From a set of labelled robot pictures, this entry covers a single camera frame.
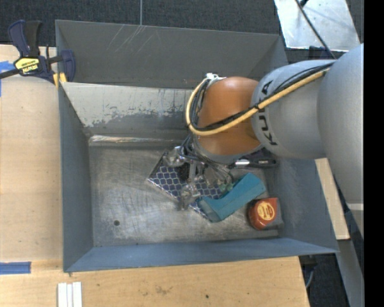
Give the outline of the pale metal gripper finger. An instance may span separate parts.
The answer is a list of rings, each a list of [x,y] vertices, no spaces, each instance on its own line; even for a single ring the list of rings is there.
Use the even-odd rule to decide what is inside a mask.
[[[197,186],[188,183],[182,187],[179,194],[179,209],[186,210],[190,204],[194,203],[200,197]]]
[[[186,163],[186,159],[182,156],[180,148],[173,148],[164,153],[163,163],[166,167],[178,168]]]

